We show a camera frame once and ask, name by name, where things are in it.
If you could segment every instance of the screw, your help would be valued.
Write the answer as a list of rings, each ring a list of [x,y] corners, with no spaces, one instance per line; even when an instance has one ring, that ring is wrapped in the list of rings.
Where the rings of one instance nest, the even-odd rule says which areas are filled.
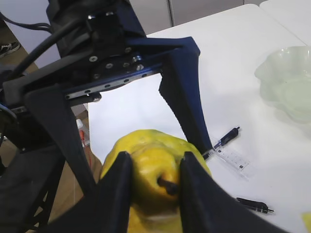
[[[130,51],[132,51],[132,48],[130,48],[130,47],[128,47],[128,48],[125,49],[125,52],[126,52],[126,53],[129,53]]]
[[[142,70],[142,69],[144,69],[144,66],[143,66],[142,64],[140,64],[140,65],[138,65],[138,66],[136,67],[136,70],[137,70],[137,71],[140,71],[140,70]]]
[[[98,102],[100,100],[101,100],[101,98],[94,98],[93,102]]]
[[[133,57],[132,61],[133,63],[141,61],[141,56],[138,55],[138,56]]]
[[[112,63],[108,63],[107,65],[106,65],[106,69],[111,69],[113,67],[113,64]]]
[[[93,78],[94,78],[94,79],[99,79],[100,76],[101,76],[100,74],[94,74]]]
[[[97,61],[97,56],[91,56],[91,57],[89,58],[89,61],[90,61],[90,62],[96,62],[96,61]]]

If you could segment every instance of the white table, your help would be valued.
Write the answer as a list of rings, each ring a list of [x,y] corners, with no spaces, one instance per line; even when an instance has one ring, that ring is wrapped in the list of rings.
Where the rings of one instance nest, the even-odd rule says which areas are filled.
[[[260,8],[305,44],[311,45],[310,0],[269,0]]]
[[[202,52],[200,92],[210,135],[219,138],[240,125],[241,136],[228,148],[258,169],[246,181],[212,158],[207,165],[213,178],[232,196],[261,200],[275,209],[275,215],[262,218],[290,232],[305,233],[300,214],[311,211],[310,127],[295,124],[265,104],[254,76],[273,51],[304,44],[255,5],[150,35],[186,36],[192,36]],[[160,76],[154,75],[102,93],[99,103],[89,104],[91,149],[102,162],[120,137],[136,129],[157,129],[184,138],[157,91],[159,83]]]

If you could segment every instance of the yellow sticky note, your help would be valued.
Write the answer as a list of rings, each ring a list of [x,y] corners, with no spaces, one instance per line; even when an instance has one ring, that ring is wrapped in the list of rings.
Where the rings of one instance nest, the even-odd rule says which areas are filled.
[[[302,220],[304,221],[308,232],[311,233],[311,212],[303,213],[302,214]]]

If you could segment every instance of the shoe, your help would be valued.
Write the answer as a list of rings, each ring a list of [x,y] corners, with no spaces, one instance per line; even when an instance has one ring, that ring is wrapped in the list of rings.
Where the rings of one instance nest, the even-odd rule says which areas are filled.
[[[19,42],[13,42],[11,44],[0,45],[0,58],[17,51],[20,48]]]

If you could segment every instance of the black cable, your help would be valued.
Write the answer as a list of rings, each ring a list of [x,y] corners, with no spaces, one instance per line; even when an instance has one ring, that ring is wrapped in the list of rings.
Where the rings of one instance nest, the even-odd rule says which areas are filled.
[[[19,63],[19,65],[12,71],[12,73],[9,74],[7,80],[18,78],[48,48],[50,48],[65,35],[77,28],[82,22],[83,20],[81,19],[74,20],[54,32],[48,38],[46,38],[21,63]]]
[[[2,14],[2,12],[0,12],[0,18],[6,22],[12,23],[14,25],[17,25],[23,28],[27,28],[31,30],[41,30],[41,31],[52,33],[51,26],[48,23],[35,23],[35,24],[17,23],[7,18],[5,15]]]

